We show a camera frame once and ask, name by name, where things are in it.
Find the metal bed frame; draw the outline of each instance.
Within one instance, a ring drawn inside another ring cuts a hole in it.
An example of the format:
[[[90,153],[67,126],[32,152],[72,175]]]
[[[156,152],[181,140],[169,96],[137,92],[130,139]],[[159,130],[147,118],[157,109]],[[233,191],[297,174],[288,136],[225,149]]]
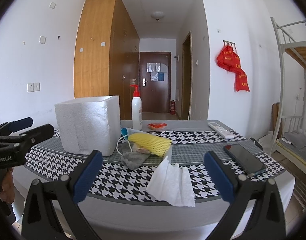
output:
[[[304,174],[306,174],[306,165],[304,165],[299,159],[294,157],[288,151],[280,147],[277,143],[277,136],[279,132],[280,125],[283,124],[284,128],[288,127],[288,132],[292,132],[294,130],[301,129],[303,127],[303,118],[305,115],[306,109],[306,69],[304,69],[304,78],[305,78],[305,91],[304,91],[304,102],[303,102],[303,111],[301,116],[285,116],[282,114],[284,107],[284,92],[285,92],[285,67],[284,67],[284,58],[283,53],[286,52],[286,49],[290,49],[306,66],[306,60],[295,50],[295,48],[306,47],[306,41],[297,42],[289,33],[287,33],[284,28],[297,24],[305,24],[306,21],[298,21],[286,25],[279,26],[273,17],[271,17],[272,25],[274,27],[275,37],[278,43],[279,49],[279,58],[280,58],[280,70],[281,70],[281,94],[280,94],[280,106],[278,112],[278,118],[276,122],[276,126],[273,133],[273,139],[271,142],[271,149],[269,154],[271,155],[274,151],[278,151],[282,155],[284,155],[288,160],[294,163]],[[279,30],[283,34],[284,43],[281,42]],[[299,179],[296,174],[293,174],[296,178],[296,184],[294,187],[293,195],[300,202],[300,204],[305,207],[306,206],[306,185]]]

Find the fire extinguisher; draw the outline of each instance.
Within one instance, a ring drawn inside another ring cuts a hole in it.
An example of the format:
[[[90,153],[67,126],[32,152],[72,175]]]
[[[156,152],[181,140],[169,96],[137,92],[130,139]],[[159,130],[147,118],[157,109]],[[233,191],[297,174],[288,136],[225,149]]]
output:
[[[175,114],[175,100],[171,101],[171,114]]]

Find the air conditioner remote control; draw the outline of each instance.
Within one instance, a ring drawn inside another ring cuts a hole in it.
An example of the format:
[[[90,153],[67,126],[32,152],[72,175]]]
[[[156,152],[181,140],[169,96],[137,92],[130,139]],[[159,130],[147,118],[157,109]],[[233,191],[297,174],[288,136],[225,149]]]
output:
[[[208,122],[207,123],[209,125],[209,127],[211,127],[212,129],[214,129],[219,135],[221,135],[223,138],[225,139],[233,139],[234,138],[234,134],[231,133],[230,131],[224,129],[222,126],[220,126],[218,123],[216,122]]]

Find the black and white tablecloth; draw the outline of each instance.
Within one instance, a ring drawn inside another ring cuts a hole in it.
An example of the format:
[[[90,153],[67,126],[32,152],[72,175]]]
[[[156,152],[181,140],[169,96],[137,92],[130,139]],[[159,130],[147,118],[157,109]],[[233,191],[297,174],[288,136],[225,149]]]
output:
[[[220,198],[219,192],[203,164],[204,153],[208,150],[214,150],[223,163],[234,170],[235,174],[245,174],[241,167],[223,151],[223,145],[242,144],[267,166],[265,172],[251,177],[252,181],[264,181],[284,171],[278,162],[236,132],[234,132],[236,135],[234,140],[225,140],[215,131],[152,133],[170,138],[173,141],[172,160],[174,162],[175,159],[181,166],[186,166],[189,169],[196,203]],[[32,150],[26,155],[26,159],[28,169],[47,180],[57,180],[61,175],[73,171],[79,163],[86,159],[86,156],[65,152],[59,132],[56,130],[53,138],[32,147]],[[166,202],[156,200],[145,191],[154,170],[163,159],[153,155],[147,160],[142,166],[131,171],[121,164],[118,154],[114,153],[112,156],[104,157],[102,169],[93,182],[89,195],[128,204],[166,205]]]

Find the white plastic bottle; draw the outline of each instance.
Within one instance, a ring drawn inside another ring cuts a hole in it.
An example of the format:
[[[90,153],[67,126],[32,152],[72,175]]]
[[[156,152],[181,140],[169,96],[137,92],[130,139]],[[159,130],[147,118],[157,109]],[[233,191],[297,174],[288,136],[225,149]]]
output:
[[[142,100],[138,91],[138,85],[131,85],[135,87],[132,99],[132,121],[133,129],[141,130],[142,129]]]

